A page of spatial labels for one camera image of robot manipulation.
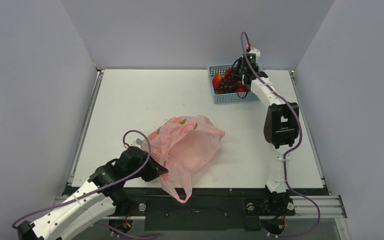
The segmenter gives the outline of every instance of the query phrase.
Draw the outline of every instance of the wire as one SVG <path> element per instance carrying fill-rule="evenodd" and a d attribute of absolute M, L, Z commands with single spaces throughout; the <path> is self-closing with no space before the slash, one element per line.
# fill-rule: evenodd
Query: wire
<path fill-rule="evenodd" d="M 96 189 L 96 190 L 93 190 L 93 191 L 91 191 L 91 192 L 88 192 L 88 193 L 86 193 L 86 194 L 84 194 L 84 195 L 81 195 L 81 196 L 79 196 L 77 199 L 72 199 L 72 200 L 70 200 L 70 201 L 63 202 L 63 203 L 61 203 L 61 204 L 57 204 L 57 205 L 54 205 L 54 206 L 45 207 L 45 208 L 42 208 L 42 209 L 39 209 L 39 210 L 36 210 L 36 211 L 32 211 L 32 212 L 30 212 L 30 213 L 27 213 L 26 215 L 21 216 L 20 218 L 18 218 L 17 220 L 15 220 L 15 221 L 12 223 L 12 228 L 13 228 L 13 229 L 17 229 L 16 224 L 17 224 L 19 221 L 21 221 L 21 220 L 23 220 L 23 219 L 25 219 L 25 218 L 28 218 L 28 217 L 33 216 L 33 215 L 36 215 L 36 214 L 41 213 L 41 212 L 45 212 L 45 211 L 48 211 L 48 210 L 53 210 L 53 209 L 56 209 L 56 208 L 60 208 L 60 207 L 63 207 L 63 206 L 66 206 L 66 205 L 75 203 L 77 200 L 86 198 L 86 197 L 88 197 L 88 196 L 90 196 L 90 195 L 92 195 L 92 194 L 95 194 L 95 193 L 98 193 L 98 192 L 102 192 L 102 190 L 104 190 L 104 189 L 107 189 L 107 188 L 112 187 L 112 186 L 114 186 L 114 185 L 117 185 L 117 184 L 119 184 L 119 183 L 125 182 L 125 181 L 129 180 L 131 177 L 133 177 L 134 175 L 136 175 L 138 172 L 140 172 L 140 171 L 146 166 L 146 164 L 148 163 L 148 161 L 150 160 L 150 157 L 151 157 L 151 143 L 150 143 L 150 140 L 148 139 L 148 137 L 147 137 L 145 134 L 143 134 L 142 132 L 140 132 L 140 131 L 138 131 L 138 130 L 129 130 L 129 131 L 127 131 L 127 132 L 124 134 L 124 136 L 123 136 L 123 144 L 126 144 L 126 141 L 125 141 L 125 139 L 126 139 L 126 135 L 129 134 L 129 133 L 138 133 L 138 134 L 142 135 L 142 137 L 145 138 L 145 140 L 146 140 L 146 142 L 147 142 L 147 144 L 148 144 L 148 155 L 146 156 L 145 162 L 143 162 L 142 166 L 140 166 L 136 171 L 132 172 L 131 174 L 127 175 L 126 177 L 123 177 L 123 178 L 120 179 L 120 180 L 117 180 L 117 181 L 115 181 L 115 182 L 113 182 L 113 183 L 110 183 L 110 184 L 105 185 L 105 186 L 103 186 L 103 187 L 100 187 L 100 188 L 98 188 L 98 189 Z"/>
<path fill-rule="evenodd" d="M 236 60 L 234 61 L 234 63 L 232 64 L 232 66 L 230 67 L 230 69 L 233 69 L 233 67 L 235 66 L 235 64 L 238 63 L 240 59 L 241 59 L 241 58 L 236 59 Z"/>
<path fill-rule="evenodd" d="M 128 212 L 128 214 L 126 215 L 126 217 L 124 218 L 123 222 L 126 223 L 126 225 L 131 228 L 132 226 L 130 225 L 130 223 L 127 221 L 127 218 L 130 217 L 130 215 L 133 213 L 133 205 L 130 206 L 130 211 Z"/>
<path fill-rule="evenodd" d="M 281 214 L 279 214 L 279 215 L 273 217 L 272 219 L 270 219 L 270 221 L 274 221 L 274 220 L 280 218 L 280 217 L 282 216 L 282 214 L 283 214 L 283 213 L 281 213 Z"/>
<path fill-rule="evenodd" d="M 320 208 L 319 208 L 319 206 L 317 205 L 317 203 L 314 202 L 311 198 L 309 198 L 309 197 L 307 197 L 307 196 L 305 196 L 305 195 L 303 195 L 303 194 L 301 194 L 301 193 L 295 191 L 295 190 L 289 185 L 289 183 L 288 183 L 287 167 L 286 167 L 286 157 L 287 157 L 287 155 L 288 155 L 290 152 L 292 152 L 292 151 L 294 151 L 295 149 L 297 149 L 297 148 L 301 145 L 301 142 L 303 141 L 303 130 L 302 130 L 302 128 L 301 128 L 300 119 L 298 118 L 298 115 L 297 115 L 297 113 L 294 111 L 294 109 L 292 108 L 291 104 L 290 104 L 290 103 L 289 103 L 283 96 L 281 96 L 279 93 L 275 92 L 275 91 L 273 90 L 273 88 L 272 88 L 270 85 L 266 85 L 266 82 L 264 82 L 264 80 L 262 80 L 261 77 L 258 76 L 258 74 L 256 73 L 256 71 L 253 69 L 253 67 L 252 67 L 252 65 L 251 65 L 251 63 L 250 63 L 250 61 L 249 61 L 248 58 L 247 58 L 247 51 L 245 50 L 245 46 L 244 46 L 244 38 L 243 38 L 244 35 L 245 35 L 245 38 L 246 38 L 246 41 L 247 41 L 248 46 L 250 45 L 250 40 L 248 39 L 248 35 L 247 35 L 246 32 L 243 31 L 243 32 L 240 34 L 240 43 L 241 43 L 241 46 L 242 46 L 242 53 L 243 53 L 243 57 L 244 57 L 245 60 L 246 60 L 246 63 L 248 64 L 248 67 L 251 69 L 252 73 L 254 73 L 254 75 L 257 77 L 257 79 L 258 79 L 262 84 L 264 84 L 270 91 L 272 91 L 273 94 L 274 94 L 276 97 L 278 97 L 279 99 L 281 99 L 282 101 L 284 101 L 284 103 L 286 104 L 286 106 L 287 106 L 287 107 L 290 109 L 290 111 L 292 112 L 292 114 L 293 114 L 293 116 L 294 116 L 294 118 L 295 118 L 295 120 L 296 120 L 296 123 L 297 123 L 297 125 L 298 125 L 298 135 L 299 135 L 298 143 L 297 143 L 294 147 L 288 149 L 288 150 L 283 154 L 283 159 L 285 160 L 285 161 L 283 161 L 283 170 L 284 170 L 284 180 L 285 180 L 286 186 L 288 187 L 288 189 L 289 189 L 292 193 L 294 193 L 294 194 L 296 194 L 296 195 L 298 195 L 298 196 L 300 196 L 300 197 L 303 197 L 304 199 L 310 201 L 312 204 L 314 204 L 315 208 L 317 209 L 317 221 L 315 222 L 314 226 L 310 227 L 308 230 L 303 231 L 303 232 L 300 232 L 300 233 L 288 234 L 288 235 L 280 235 L 280 236 L 277 236 L 277 235 L 274 235 L 274 234 L 271 234 L 271 233 L 269 233 L 269 234 L 270 234 L 270 236 L 278 237 L 278 238 L 288 238 L 288 237 L 298 237 L 298 236 L 302 236 L 302 235 L 305 235 L 305 234 L 307 234 L 307 233 L 313 231 L 313 230 L 319 225 L 319 223 L 320 223 Z"/>
<path fill-rule="evenodd" d="M 157 238 L 156 234 L 148 234 L 148 235 L 142 235 L 142 236 L 131 236 L 131 235 L 129 235 L 127 233 L 124 233 L 124 232 L 118 230 L 117 228 L 112 227 L 112 226 L 110 226 L 108 224 L 103 224 L 103 223 L 99 223 L 99 222 L 96 222 L 95 224 L 103 226 L 103 227 L 106 227 L 106 228 L 109 228 L 109 229 L 111 229 L 111 231 L 114 231 L 114 232 L 116 232 L 116 233 L 118 233 L 118 234 L 120 234 L 123 237 L 128 238 L 128 239 L 152 240 L 152 239 L 156 239 Z"/>
<path fill-rule="evenodd" d="M 280 221 L 280 223 L 283 222 L 284 224 L 286 224 L 286 223 L 285 223 L 285 219 L 286 219 L 286 214 L 283 215 L 282 221 Z"/>
<path fill-rule="evenodd" d="M 249 92 L 250 92 L 250 90 L 247 89 L 246 92 L 245 92 L 245 96 L 243 96 L 243 97 L 242 97 L 242 96 L 239 96 L 239 93 L 238 93 L 238 92 L 236 92 L 236 95 L 237 95 L 238 98 L 240 98 L 240 99 L 244 99 L 244 98 L 247 97 L 247 95 L 248 95 Z"/>

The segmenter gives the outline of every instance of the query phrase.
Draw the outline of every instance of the screw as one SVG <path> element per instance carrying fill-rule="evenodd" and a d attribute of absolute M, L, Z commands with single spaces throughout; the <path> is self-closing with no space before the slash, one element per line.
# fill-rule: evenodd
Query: screw
<path fill-rule="evenodd" d="M 287 209 L 291 210 L 291 211 L 294 210 L 294 204 L 292 202 L 288 202 L 287 203 Z"/>
<path fill-rule="evenodd" d="M 254 210 L 254 204 L 252 204 L 251 202 L 249 202 L 249 203 L 246 205 L 246 209 L 248 209 L 248 211 L 253 211 L 253 210 Z"/>
<path fill-rule="evenodd" d="M 139 204 L 139 211 L 143 212 L 145 209 L 147 209 L 147 205 L 145 203 Z"/>

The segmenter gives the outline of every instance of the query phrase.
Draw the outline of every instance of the grapes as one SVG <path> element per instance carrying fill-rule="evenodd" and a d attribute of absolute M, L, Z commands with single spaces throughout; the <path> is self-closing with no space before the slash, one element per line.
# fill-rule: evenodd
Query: grapes
<path fill-rule="evenodd" d="M 229 68 L 225 71 L 224 76 L 221 78 L 220 82 L 215 85 L 215 91 L 218 94 L 230 94 L 236 92 L 241 84 L 238 83 L 233 78 L 233 73 L 235 68 Z"/>

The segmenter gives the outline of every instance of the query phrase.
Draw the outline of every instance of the red cable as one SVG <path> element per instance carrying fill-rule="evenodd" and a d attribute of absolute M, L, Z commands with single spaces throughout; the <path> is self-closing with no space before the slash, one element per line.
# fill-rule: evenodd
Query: red cable
<path fill-rule="evenodd" d="M 130 211 L 128 212 L 127 216 L 123 220 L 123 224 L 127 224 L 127 218 L 130 217 L 130 215 L 133 213 L 133 205 L 130 206 Z"/>

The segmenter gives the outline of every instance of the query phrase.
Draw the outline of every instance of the red fruit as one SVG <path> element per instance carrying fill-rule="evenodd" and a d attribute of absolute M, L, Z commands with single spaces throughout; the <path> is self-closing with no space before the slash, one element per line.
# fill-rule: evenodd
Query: red fruit
<path fill-rule="evenodd" d="M 245 93 L 246 91 L 247 88 L 244 85 L 240 85 L 236 90 L 237 93 Z"/>
<path fill-rule="evenodd" d="M 215 76 L 214 76 L 214 78 L 212 79 L 212 87 L 214 88 L 214 89 L 216 89 L 217 88 L 217 84 L 218 83 L 220 83 L 220 81 L 222 80 L 222 75 L 220 74 L 220 73 L 217 73 Z"/>

